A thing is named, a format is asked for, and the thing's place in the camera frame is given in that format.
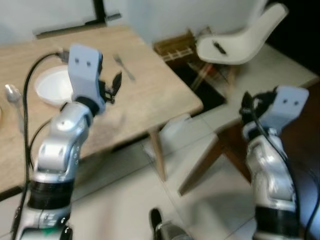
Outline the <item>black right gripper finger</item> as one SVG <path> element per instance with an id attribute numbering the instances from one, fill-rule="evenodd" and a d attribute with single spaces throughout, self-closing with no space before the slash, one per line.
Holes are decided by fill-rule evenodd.
<path id="1" fill-rule="evenodd" d="M 244 92 L 240 106 L 240 115 L 243 126 L 249 125 L 255 121 L 257 117 L 255 111 L 256 106 L 254 96 L 252 96 L 248 91 Z"/>

